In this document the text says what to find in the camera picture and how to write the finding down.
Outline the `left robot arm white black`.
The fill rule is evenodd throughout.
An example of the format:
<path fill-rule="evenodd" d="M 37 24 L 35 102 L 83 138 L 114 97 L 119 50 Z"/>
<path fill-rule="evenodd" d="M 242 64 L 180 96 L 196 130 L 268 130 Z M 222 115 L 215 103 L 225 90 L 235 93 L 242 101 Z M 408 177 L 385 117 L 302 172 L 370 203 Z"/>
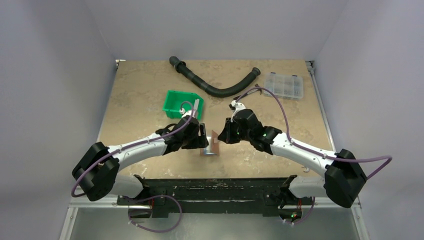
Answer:
<path fill-rule="evenodd" d="M 149 191 L 142 178 L 139 175 L 120 177 L 120 171 L 149 158 L 207 146 L 205 125 L 197 121 L 185 123 L 183 120 L 172 130 L 161 128 L 129 143 L 106 146 L 101 141 L 96 142 L 71 172 L 75 179 L 71 196 L 86 196 L 94 202 L 109 194 L 121 195 L 142 205 L 149 199 Z"/>

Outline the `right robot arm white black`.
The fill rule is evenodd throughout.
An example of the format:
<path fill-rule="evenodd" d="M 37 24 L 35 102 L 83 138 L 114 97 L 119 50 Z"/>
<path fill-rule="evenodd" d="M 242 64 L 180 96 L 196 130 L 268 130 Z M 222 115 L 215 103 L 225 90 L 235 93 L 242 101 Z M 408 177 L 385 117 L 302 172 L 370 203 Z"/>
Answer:
<path fill-rule="evenodd" d="M 263 126 L 258 120 L 228 117 L 217 139 L 226 144 L 247 141 L 260 152 L 287 158 L 319 174 L 312 180 L 291 175 L 281 185 L 280 192 L 271 196 L 280 200 L 282 206 L 301 198 L 327 197 L 341 207 L 350 208 L 368 179 L 352 152 L 301 146 L 280 129 Z"/>

